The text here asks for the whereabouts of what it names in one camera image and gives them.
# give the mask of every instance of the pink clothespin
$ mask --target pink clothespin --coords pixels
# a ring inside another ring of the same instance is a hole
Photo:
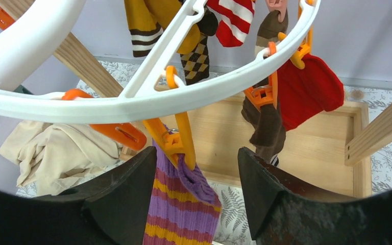
[[[282,23],[285,19],[286,8],[288,7],[288,0],[265,0],[268,10],[279,10],[279,22]]]

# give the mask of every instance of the wooden beam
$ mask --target wooden beam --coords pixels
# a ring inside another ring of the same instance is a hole
[[[34,1],[0,0],[0,7],[17,20]],[[101,97],[117,97],[122,92],[123,87],[72,33],[56,49],[54,56]]]
[[[390,142],[392,142],[392,104],[345,146],[345,165],[355,165]]]

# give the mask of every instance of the white plastic hanger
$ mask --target white plastic hanger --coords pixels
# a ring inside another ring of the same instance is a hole
[[[300,0],[302,15],[274,55],[264,59],[266,48],[253,62],[220,77],[191,86],[175,77],[179,88],[155,91],[188,30],[202,19],[205,2],[184,3],[119,97],[61,101],[60,92],[28,95],[0,90],[0,115],[49,123],[111,124],[177,114],[215,103],[253,86],[286,62],[307,35],[321,0],[316,0],[314,6]],[[75,24],[84,3],[36,0],[0,34],[0,88],[17,87],[52,55]]]

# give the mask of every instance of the white wall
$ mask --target white wall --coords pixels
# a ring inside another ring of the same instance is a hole
[[[23,82],[23,86],[34,94],[43,94],[67,91],[74,88],[78,81],[73,72],[55,57],[50,57]],[[17,119],[0,116],[0,147],[18,123]],[[0,155],[0,190],[15,193],[17,190],[15,183],[19,175],[19,167]]]
[[[224,48],[215,37],[209,39],[213,66],[240,67],[251,61],[257,29],[268,12],[265,1],[256,2],[242,47]],[[298,0],[289,0],[290,27],[297,6]],[[134,59],[123,0],[88,0],[73,32],[95,56]],[[323,0],[314,23],[313,54],[340,77],[392,81],[392,1]]]

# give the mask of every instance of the red sock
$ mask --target red sock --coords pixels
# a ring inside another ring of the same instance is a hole
[[[208,0],[207,6],[222,15],[216,36],[224,47],[244,43],[255,14],[253,0]]]

